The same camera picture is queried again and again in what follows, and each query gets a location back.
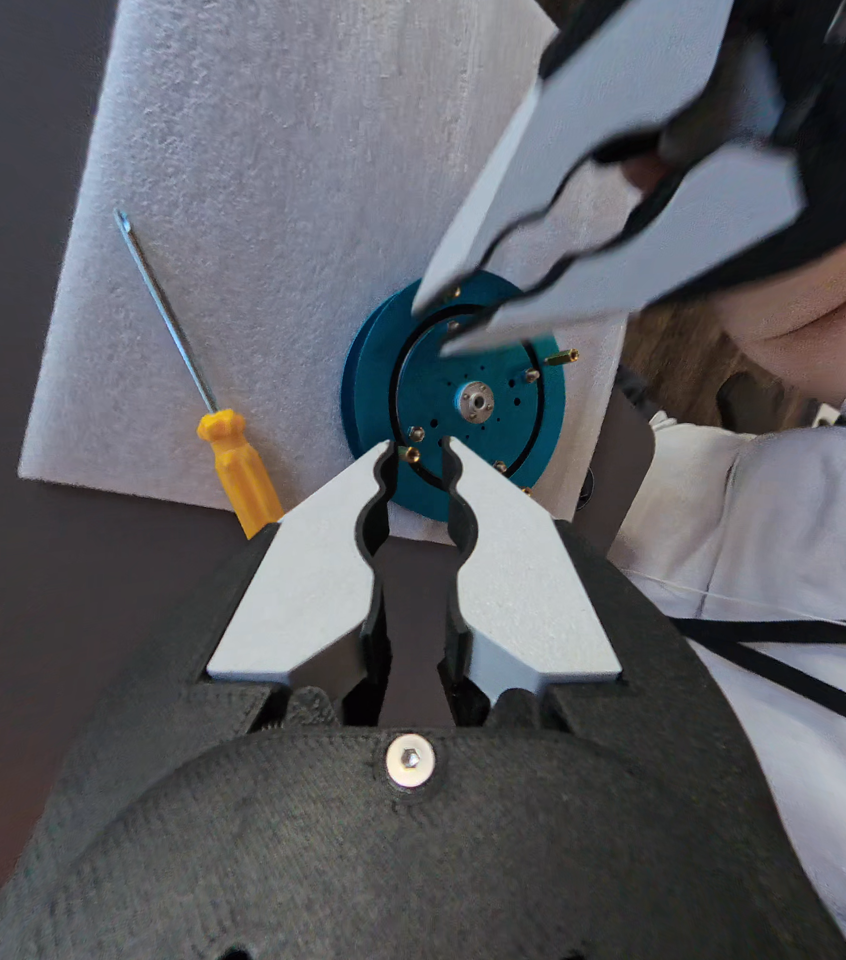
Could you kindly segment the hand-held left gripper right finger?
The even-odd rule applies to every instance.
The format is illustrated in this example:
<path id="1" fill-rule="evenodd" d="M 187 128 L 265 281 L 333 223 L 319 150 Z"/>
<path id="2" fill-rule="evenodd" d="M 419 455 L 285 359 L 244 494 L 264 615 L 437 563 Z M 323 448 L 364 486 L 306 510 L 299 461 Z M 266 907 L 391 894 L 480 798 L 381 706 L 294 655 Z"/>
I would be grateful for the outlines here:
<path id="1" fill-rule="evenodd" d="M 455 724 L 483 724 L 510 690 L 613 683 L 621 663 L 555 521 L 459 438 L 442 441 L 449 589 L 439 676 Z"/>

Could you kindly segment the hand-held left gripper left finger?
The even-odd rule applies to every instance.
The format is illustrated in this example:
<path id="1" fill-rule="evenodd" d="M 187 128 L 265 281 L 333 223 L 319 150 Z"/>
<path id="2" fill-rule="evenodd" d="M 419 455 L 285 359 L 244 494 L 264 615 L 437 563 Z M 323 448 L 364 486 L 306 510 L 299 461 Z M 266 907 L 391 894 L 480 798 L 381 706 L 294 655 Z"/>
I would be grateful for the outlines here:
<path id="1" fill-rule="evenodd" d="M 215 681 L 324 691 L 345 724 L 377 724 L 392 665 L 375 556 L 400 464 L 391 440 L 292 509 L 207 664 Z"/>

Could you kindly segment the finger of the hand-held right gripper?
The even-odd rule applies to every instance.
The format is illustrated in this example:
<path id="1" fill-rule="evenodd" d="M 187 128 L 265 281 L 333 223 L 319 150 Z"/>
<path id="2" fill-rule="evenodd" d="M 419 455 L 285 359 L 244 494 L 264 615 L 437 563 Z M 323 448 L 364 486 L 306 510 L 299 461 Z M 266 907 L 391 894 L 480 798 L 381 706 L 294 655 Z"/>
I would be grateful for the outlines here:
<path id="1" fill-rule="evenodd" d="M 618 138 L 663 126 L 705 88 L 732 1 L 625 2 L 517 108 L 429 261 L 413 312 L 544 217 L 573 171 Z"/>
<path id="2" fill-rule="evenodd" d="M 784 229 L 803 206 L 793 150 L 720 147 L 640 229 L 565 254 L 525 293 L 447 337 L 440 354 L 491 350 L 637 313 Z"/>

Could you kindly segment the blue round metal turntable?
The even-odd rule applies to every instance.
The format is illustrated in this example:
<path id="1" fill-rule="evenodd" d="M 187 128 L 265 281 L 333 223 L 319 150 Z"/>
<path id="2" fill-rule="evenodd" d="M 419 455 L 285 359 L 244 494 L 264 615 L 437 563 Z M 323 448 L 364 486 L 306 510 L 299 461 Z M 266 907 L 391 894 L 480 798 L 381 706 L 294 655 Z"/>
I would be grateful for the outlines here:
<path id="1" fill-rule="evenodd" d="M 483 308 L 520 292 L 486 270 L 419 317 L 416 281 L 380 304 L 357 333 L 341 382 L 341 417 L 355 459 L 384 441 L 415 448 L 403 462 L 391 505 L 445 522 L 442 440 L 453 436 L 523 488 L 542 477 L 566 412 L 565 375 L 546 363 L 551 335 L 489 350 L 442 356 L 444 340 Z"/>

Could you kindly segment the person's right forearm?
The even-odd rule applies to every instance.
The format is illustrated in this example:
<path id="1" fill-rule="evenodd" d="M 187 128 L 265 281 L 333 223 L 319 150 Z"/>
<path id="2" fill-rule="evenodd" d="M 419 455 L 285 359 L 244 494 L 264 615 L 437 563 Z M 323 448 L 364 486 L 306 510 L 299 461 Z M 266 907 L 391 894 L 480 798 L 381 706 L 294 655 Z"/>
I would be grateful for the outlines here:
<path id="1" fill-rule="evenodd" d="M 743 355 L 808 398 L 846 401 L 846 243 L 798 270 L 705 300 Z"/>

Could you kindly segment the dark grey desk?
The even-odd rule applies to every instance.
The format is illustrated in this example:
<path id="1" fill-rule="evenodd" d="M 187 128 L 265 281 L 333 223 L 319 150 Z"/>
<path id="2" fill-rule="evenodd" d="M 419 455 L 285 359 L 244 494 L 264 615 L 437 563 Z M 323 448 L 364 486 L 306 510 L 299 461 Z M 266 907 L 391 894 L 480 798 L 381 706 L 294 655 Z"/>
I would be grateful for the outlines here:
<path id="1" fill-rule="evenodd" d="M 0 2 L 0 888 L 151 622 L 247 546 L 228 510 L 19 476 L 119 2 Z"/>

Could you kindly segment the white foam sheet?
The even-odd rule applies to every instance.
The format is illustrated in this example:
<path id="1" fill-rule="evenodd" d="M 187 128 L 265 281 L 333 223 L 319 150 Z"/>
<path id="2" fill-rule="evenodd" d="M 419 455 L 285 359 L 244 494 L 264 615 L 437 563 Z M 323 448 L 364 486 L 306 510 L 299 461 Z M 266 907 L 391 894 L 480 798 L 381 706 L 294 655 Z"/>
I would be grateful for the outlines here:
<path id="1" fill-rule="evenodd" d="M 115 210 L 285 510 L 344 472 L 346 353 L 531 86 L 543 5 L 119 2 L 21 479 L 231 510 Z"/>

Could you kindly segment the yellow handled screwdriver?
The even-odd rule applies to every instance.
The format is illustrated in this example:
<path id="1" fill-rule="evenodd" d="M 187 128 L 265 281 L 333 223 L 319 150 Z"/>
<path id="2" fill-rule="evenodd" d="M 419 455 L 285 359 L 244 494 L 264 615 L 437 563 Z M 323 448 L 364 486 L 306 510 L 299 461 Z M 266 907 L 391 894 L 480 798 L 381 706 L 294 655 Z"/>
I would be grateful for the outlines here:
<path id="1" fill-rule="evenodd" d="M 261 455 L 246 435 L 245 418 L 221 407 L 193 353 L 189 338 L 158 281 L 129 216 L 114 209 L 114 219 L 129 255 L 206 407 L 198 437 L 213 451 L 214 468 L 243 533 L 251 539 L 285 515 Z"/>

